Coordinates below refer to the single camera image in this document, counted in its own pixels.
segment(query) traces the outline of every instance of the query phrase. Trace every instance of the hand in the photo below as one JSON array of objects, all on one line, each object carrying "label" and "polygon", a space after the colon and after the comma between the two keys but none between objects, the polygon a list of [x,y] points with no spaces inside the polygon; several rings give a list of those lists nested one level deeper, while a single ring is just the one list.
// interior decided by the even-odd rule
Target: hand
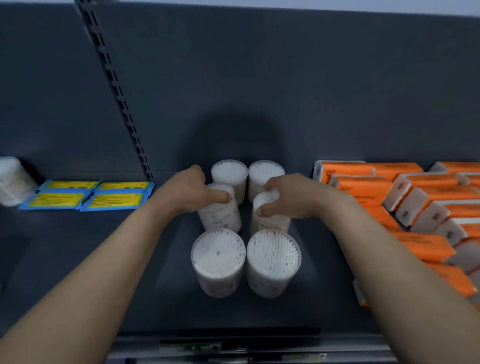
[{"label": "hand", "polygon": [[197,165],[175,174],[151,198],[170,204],[176,215],[201,210],[214,202],[226,204],[231,199],[227,191],[205,186],[205,175]]},{"label": "hand", "polygon": [[263,187],[280,192],[278,200],[257,209],[256,214],[266,218],[273,215],[290,218],[322,217],[322,213],[332,204],[339,200],[351,200],[350,195],[298,173],[272,177]]}]

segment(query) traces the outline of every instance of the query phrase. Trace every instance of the finger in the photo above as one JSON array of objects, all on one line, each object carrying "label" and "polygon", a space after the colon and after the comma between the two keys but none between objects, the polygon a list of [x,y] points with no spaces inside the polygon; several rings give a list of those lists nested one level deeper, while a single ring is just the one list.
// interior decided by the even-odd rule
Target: finger
[{"label": "finger", "polygon": [[209,188],[209,191],[211,204],[214,202],[217,202],[219,204],[226,204],[232,199],[232,196],[227,191],[216,190],[214,188]]},{"label": "finger", "polygon": [[204,183],[205,183],[205,174],[204,174],[204,172],[202,171],[202,168],[200,168],[200,166],[199,166],[198,164],[194,164],[194,165],[191,166],[190,168],[199,171],[199,172],[201,173],[202,178],[203,178]]},{"label": "finger", "polygon": [[269,218],[273,215],[280,214],[280,202],[278,200],[271,202],[269,204],[261,205],[255,212],[258,216],[262,218]]},{"label": "finger", "polygon": [[271,177],[267,183],[263,185],[263,188],[266,190],[271,190],[272,188],[278,188],[278,183],[280,182],[280,177]]}]

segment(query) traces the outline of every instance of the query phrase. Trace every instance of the white cotton pad container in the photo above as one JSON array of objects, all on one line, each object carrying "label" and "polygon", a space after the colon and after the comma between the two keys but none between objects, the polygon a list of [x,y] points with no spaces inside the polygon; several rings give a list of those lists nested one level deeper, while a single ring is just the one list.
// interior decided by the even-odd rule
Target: white cotton pad container
[{"label": "white cotton pad container", "polygon": [[259,160],[252,163],[248,168],[248,200],[253,203],[255,196],[260,192],[265,192],[262,186],[270,178],[284,174],[283,167],[271,160]]},{"label": "white cotton pad container", "polygon": [[202,290],[210,297],[231,295],[239,286],[246,249],[240,236],[228,229],[200,235],[192,247],[192,264]]},{"label": "white cotton pad container", "polygon": [[247,188],[248,168],[242,162],[234,159],[221,160],[212,167],[214,183],[226,183],[233,186],[235,200],[240,205],[245,198]]},{"label": "white cotton pad container", "polygon": [[232,199],[227,204],[214,203],[197,211],[205,230],[225,228],[239,232],[241,219],[239,208],[234,198],[233,186],[224,183],[211,183],[207,187],[227,191],[232,196]]},{"label": "white cotton pad container", "polygon": [[0,205],[16,206],[38,189],[15,157],[0,157]]},{"label": "white cotton pad container", "polygon": [[301,264],[300,248],[286,232],[260,230],[247,246],[247,281],[264,298],[283,293]]},{"label": "white cotton pad container", "polygon": [[280,192],[267,191],[260,192],[253,199],[252,221],[250,223],[250,234],[254,235],[257,231],[264,229],[278,229],[284,232],[288,231],[291,219],[283,215],[274,215],[269,218],[261,218],[256,214],[257,209],[264,204],[269,204],[278,200]]}]

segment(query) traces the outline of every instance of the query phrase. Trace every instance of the forearm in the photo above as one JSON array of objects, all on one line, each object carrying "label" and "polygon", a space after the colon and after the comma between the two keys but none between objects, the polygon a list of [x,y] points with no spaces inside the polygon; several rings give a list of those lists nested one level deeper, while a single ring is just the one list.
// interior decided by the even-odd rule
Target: forearm
[{"label": "forearm", "polygon": [[463,297],[353,200],[319,208],[318,216],[402,362],[480,362],[480,315]]},{"label": "forearm", "polygon": [[103,362],[172,217],[151,200],[134,211],[7,333],[0,362]]}]

